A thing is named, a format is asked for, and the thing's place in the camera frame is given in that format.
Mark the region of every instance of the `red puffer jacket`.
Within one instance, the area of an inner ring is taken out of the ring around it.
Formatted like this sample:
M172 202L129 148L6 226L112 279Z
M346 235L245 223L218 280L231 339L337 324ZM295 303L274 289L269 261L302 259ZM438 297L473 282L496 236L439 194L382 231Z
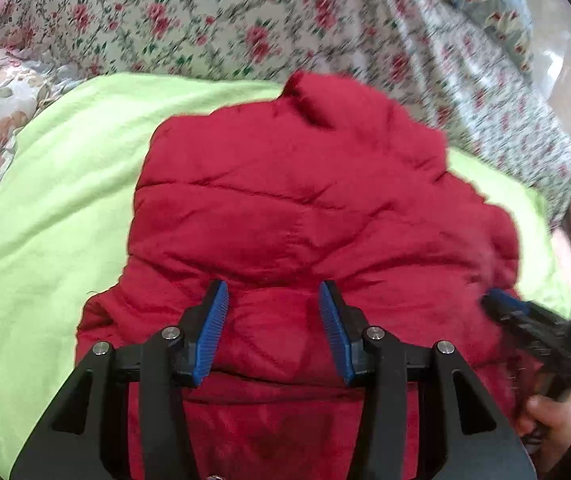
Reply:
M273 102L172 117L134 194L128 264L85 305L78 357L143 342L226 280L213 373L185 395L200 473L344 479L361 409L329 352L317 288L402 341L448 339L508 412L500 331L479 307L510 288L517 237L503 210L445 170L445 138L352 80L296 73ZM136 409L131 467L143 478ZM409 404L406 477L417 446Z

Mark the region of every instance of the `green sheet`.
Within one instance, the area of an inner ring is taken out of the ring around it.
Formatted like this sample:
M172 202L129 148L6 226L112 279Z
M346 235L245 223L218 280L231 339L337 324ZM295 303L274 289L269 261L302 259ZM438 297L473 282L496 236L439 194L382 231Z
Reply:
M132 197L152 132L173 114L277 97L264 82L119 74L83 84L28 124L0 186L0 474L72 370L85 301L126 262ZM535 192L457 151L454 173L506 206L523 244L519 290L571 311Z

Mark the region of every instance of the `bed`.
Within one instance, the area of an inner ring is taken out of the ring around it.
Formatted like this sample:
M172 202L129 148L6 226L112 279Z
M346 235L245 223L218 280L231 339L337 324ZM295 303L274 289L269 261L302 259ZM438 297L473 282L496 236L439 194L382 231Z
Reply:
M0 39L7 40L13 13L4 12ZM494 43L488 49L501 50ZM62 64L59 56L30 46L0 49L2 478L8 478L32 427L74 366L83 304L112 286L126 262L133 190L155 127L173 114L272 100L282 88L278 77L208 82L117 73L86 81L92 59ZM510 73L519 71L512 59L498 63ZM445 119L438 123L437 112L435 125L447 127ZM566 142L555 119L548 121ZM571 263L557 257L559 245L567 249L571 243L560 230L555 238L550 234L569 205L571 168L566 166L561 191L543 185L537 190L524 181L523 162L502 168L499 159L476 153L473 139L463 137L449 149L449 170L510 213L520 241L517 291L571 318Z

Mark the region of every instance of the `metal screw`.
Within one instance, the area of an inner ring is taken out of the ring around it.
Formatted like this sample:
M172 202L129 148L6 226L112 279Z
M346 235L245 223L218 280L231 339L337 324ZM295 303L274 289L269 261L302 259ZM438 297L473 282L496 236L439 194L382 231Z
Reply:
M108 350L110 350L110 343L108 343L107 341L99 341L98 343L95 343L94 346L92 347L92 352L95 355L107 354Z
M365 335L367 335L370 339L378 341L379 339L383 339L383 336L385 335L385 330L382 329L380 326L369 326L365 331Z
M450 343L450 341L439 341L437 343L437 348L441 354L451 354L454 352L454 345Z
M176 339L181 335L181 330L176 326L167 326L162 330L162 337L164 339Z

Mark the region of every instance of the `blue rubber tip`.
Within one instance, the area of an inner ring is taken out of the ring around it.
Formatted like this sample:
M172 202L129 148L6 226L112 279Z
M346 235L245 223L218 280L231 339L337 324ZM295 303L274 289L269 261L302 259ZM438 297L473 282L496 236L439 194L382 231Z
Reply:
M329 348L334 358L334 364L345 384L350 384L355 378L355 369L352 366L350 342L343 328L343 323L337 311L337 305L332 300L328 285L319 286L319 310L323 328L329 341Z
M493 300L499 301L499 303L510 307L512 310L520 310L526 315L530 313L530 307L526 302L518 300L500 288L491 288L488 291L488 296Z
M208 377L212 369L214 354L216 353L216 347L219 344L228 312L228 300L228 285L226 282L221 282L210 312L208 312L208 317L206 317L203 330L201 330L201 335L197 340L195 368L192 372L192 378L197 386Z

